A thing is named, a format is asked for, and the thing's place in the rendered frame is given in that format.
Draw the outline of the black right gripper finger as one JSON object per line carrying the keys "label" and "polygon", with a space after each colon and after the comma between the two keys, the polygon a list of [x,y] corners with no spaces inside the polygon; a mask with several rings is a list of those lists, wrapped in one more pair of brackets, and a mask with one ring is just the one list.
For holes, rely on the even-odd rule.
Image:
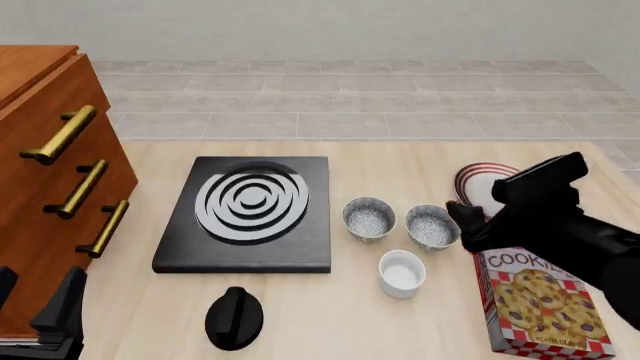
{"label": "black right gripper finger", "polygon": [[480,206],[468,206],[456,201],[448,201],[446,210],[449,217],[457,224],[463,241],[478,236],[486,226],[486,217]]}

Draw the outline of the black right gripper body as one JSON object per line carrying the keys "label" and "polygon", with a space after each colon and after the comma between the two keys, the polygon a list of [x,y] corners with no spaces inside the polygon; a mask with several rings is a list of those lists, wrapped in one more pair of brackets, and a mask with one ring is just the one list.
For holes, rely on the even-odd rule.
{"label": "black right gripper body", "polygon": [[512,214],[504,210],[486,220],[484,230],[476,237],[462,240],[463,247],[469,252],[481,252],[499,248],[511,248],[515,245],[511,233]]}

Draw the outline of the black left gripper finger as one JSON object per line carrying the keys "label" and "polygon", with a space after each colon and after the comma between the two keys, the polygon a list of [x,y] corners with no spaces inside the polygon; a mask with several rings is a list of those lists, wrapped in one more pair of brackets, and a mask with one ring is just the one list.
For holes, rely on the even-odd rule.
{"label": "black left gripper finger", "polygon": [[14,289],[19,275],[8,266],[0,266],[0,311]]}
{"label": "black left gripper finger", "polygon": [[39,336],[83,336],[82,305],[86,272],[73,266],[30,325]]}

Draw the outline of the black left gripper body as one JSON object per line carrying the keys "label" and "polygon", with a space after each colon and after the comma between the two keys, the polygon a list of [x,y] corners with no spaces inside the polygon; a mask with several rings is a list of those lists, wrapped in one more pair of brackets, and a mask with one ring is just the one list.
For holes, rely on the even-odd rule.
{"label": "black left gripper body", "polygon": [[47,344],[35,339],[0,339],[0,360],[79,360],[82,350],[82,335]]}

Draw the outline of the white plate with red rings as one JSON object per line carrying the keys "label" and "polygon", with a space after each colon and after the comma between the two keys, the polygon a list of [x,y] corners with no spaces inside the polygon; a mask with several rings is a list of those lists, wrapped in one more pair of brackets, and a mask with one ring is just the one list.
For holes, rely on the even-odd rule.
{"label": "white plate with red rings", "polygon": [[519,172],[516,167],[497,162],[468,164],[454,176],[454,193],[460,203],[480,207],[485,218],[492,218],[504,207],[502,203],[494,200],[491,194],[494,182]]}

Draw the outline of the patterned black and white bowl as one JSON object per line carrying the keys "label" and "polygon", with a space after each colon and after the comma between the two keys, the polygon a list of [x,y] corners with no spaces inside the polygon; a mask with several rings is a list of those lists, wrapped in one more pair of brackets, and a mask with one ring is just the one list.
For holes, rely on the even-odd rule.
{"label": "patterned black and white bowl", "polygon": [[405,216],[410,239],[426,251],[443,251],[460,237],[460,230],[446,209],[433,205],[418,205]]}
{"label": "patterned black and white bowl", "polygon": [[343,207],[342,221],[348,232],[361,242],[379,242],[396,225],[396,214],[384,200],[357,197]]}

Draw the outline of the flat black stove plate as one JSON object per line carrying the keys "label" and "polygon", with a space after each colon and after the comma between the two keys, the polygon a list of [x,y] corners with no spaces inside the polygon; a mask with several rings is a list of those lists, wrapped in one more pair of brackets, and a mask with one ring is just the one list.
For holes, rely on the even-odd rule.
{"label": "flat black stove plate", "polygon": [[329,194],[329,161],[322,156],[200,156],[152,269],[328,274]]}

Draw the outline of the wooden cabinet drawer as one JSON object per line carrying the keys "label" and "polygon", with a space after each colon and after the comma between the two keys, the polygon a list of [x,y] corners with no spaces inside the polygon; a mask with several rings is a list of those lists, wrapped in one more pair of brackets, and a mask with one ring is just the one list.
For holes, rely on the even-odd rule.
{"label": "wooden cabinet drawer", "polygon": [[[106,161],[107,168],[72,218],[44,212],[60,206],[84,180],[78,167]],[[95,239],[108,218],[103,206],[126,200],[138,180],[107,116],[97,116],[51,165],[16,158],[0,165],[0,266],[17,272],[20,280],[56,281],[71,266],[85,268],[90,257],[75,251]]]}
{"label": "wooden cabinet drawer", "polygon": [[[61,206],[83,182],[78,167],[106,161],[107,167],[71,218],[45,212]],[[18,275],[0,308],[0,338],[32,338],[33,317],[46,305],[69,269],[85,269],[89,254],[76,250],[92,245],[137,185],[123,151],[87,152],[61,159],[50,167],[37,165],[31,178],[0,195],[0,266]]]}
{"label": "wooden cabinet drawer", "polygon": [[[19,152],[40,149],[64,125],[62,113],[85,105],[97,116],[52,165],[20,158]],[[41,209],[63,202],[78,184],[80,165],[97,161],[92,141],[107,127],[109,104],[87,56],[74,56],[0,111],[0,215],[25,206]]]}

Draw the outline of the small white ramekin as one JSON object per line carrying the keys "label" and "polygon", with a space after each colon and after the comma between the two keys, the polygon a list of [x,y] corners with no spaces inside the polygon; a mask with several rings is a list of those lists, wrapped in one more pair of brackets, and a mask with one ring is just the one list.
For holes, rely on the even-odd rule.
{"label": "small white ramekin", "polygon": [[424,264],[409,251],[388,251],[379,260],[379,287],[394,299],[410,299],[415,296],[425,278]]}

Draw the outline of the printed cookie box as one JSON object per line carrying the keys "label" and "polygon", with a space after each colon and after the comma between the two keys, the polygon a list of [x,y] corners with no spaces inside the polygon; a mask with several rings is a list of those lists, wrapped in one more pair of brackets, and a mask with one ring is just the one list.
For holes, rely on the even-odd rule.
{"label": "printed cookie box", "polygon": [[522,248],[473,255],[495,353],[537,360],[612,360],[615,350],[585,285]]}

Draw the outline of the round black stove knob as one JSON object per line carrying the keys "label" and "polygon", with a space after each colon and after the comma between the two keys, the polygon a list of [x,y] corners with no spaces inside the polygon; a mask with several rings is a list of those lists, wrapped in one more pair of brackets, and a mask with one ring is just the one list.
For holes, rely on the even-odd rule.
{"label": "round black stove knob", "polygon": [[205,332],[209,341],[225,351],[241,350],[258,338],[264,324],[262,305],[243,287],[229,287],[209,308]]}

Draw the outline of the wooden cabinet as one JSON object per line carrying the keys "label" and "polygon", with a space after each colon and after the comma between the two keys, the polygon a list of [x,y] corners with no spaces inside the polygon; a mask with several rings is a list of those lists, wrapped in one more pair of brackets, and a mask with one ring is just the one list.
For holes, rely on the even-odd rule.
{"label": "wooden cabinet", "polygon": [[85,54],[79,53],[77,47],[70,45],[0,46],[0,111],[69,59],[82,55]]}

